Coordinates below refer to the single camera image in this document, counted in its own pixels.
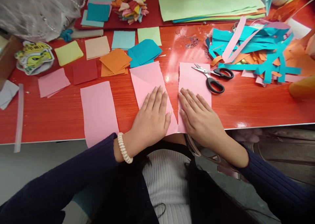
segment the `black scissors handle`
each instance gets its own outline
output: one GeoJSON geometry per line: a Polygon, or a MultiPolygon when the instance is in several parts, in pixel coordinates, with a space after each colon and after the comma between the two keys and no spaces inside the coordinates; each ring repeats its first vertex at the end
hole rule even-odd
{"type": "Polygon", "coordinates": [[[224,79],[232,79],[234,77],[233,72],[227,68],[216,68],[213,72],[217,73],[220,78],[224,78],[224,79]]]}
{"type": "Polygon", "coordinates": [[[212,92],[214,93],[217,93],[217,94],[221,94],[224,92],[224,86],[222,84],[220,84],[218,81],[212,79],[212,78],[207,78],[207,87],[209,90],[211,90],[212,92]],[[212,87],[212,84],[214,86],[216,86],[220,91],[217,91],[215,90],[213,87],[212,87]]]}

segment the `plastic bag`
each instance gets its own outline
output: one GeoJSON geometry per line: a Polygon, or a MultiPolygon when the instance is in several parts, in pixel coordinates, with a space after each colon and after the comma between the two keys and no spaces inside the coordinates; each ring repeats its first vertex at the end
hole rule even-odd
{"type": "Polygon", "coordinates": [[[31,42],[49,42],[80,17],[85,1],[0,0],[0,27],[31,42]]]}

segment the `dark red paper square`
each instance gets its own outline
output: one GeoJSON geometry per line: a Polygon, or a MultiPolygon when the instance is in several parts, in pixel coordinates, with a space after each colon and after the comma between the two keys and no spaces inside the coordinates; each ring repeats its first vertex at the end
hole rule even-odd
{"type": "Polygon", "coordinates": [[[96,60],[81,61],[73,64],[73,84],[81,84],[97,78],[96,60]]]}

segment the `scissors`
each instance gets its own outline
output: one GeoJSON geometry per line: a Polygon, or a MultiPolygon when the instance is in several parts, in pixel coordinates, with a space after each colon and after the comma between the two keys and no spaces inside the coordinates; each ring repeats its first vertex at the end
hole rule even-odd
{"type": "Polygon", "coordinates": [[[208,89],[211,90],[214,93],[217,93],[217,94],[223,93],[225,88],[224,88],[224,86],[222,84],[220,84],[218,81],[216,81],[213,78],[211,78],[208,74],[211,73],[211,74],[217,75],[217,76],[219,76],[220,78],[223,78],[223,79],[232,79],[234,77],[233,72],[230,71],[227,68],[216,68],[213,71],[209,71],[209,70],[206,70],[206,69],[202,68],[201,66],[197,65],[196,63],[195,63],[195,66],[196,67],[192,67],[192,68],[194,68],[195,70],[198,70],[198,71],[200,71],[200,72],[202,72],[202,73],[204,73],[206,75],[206,77],[207,77],[206,83],[207,83],[208,89]],[[217,91],[216,89],[214,89],[211,84],[216,86],[220,91],[217,91]]]}

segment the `pink paper square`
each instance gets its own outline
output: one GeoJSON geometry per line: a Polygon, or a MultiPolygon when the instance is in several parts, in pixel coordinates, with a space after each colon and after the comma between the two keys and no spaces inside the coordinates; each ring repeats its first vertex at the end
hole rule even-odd
{"type": "MultiPolygon", "coordinates": [[[[206,70],[210,70],[210,64],[199,64],[202,68],[206,70]]],[[[207,88],[206,80],[207,77],[193,69],[192,67],[196,67],[194,63],[179,63],[179,83],[178,83],[178,91],[181,88],[189,89],[195,95],[199,94],[202,96],[207,103],[211,106],[211,92],[207,88]]],[[[178,132],[179,133],[187,133],[187,129],[179,110],[183,109],[180,100],[178,100],[178,132]]]]}
{"type": "MultiPolygon", "coordinates": [[[[138,66],[130,69],[132,84],[134,85],[136,98],[139,109],[142,107],[145,97],[151,93],[154,87],[162,86],[163,91],[166,91],[163,75],[160,68],[160,63],[153,63],[138,66]]],[[[169,97],[167,98],[166,113],[172,112],[171,124],[166,135],[175,134],[178,130],[178,124],[169,97]]]]}
{"type": "Polygon", "coordinates": [[[65,75],[64,68],[60,68],[48,75],[38,78],[38,87],[40,97],[51,97],[61,89],[70,85],[68,78],[65,75]]]}
{"type": "Polygon", "coordinates": [[[84,134],[88,148],[111,133],[119,133],[109,81],[81,88],[84,134]]]}

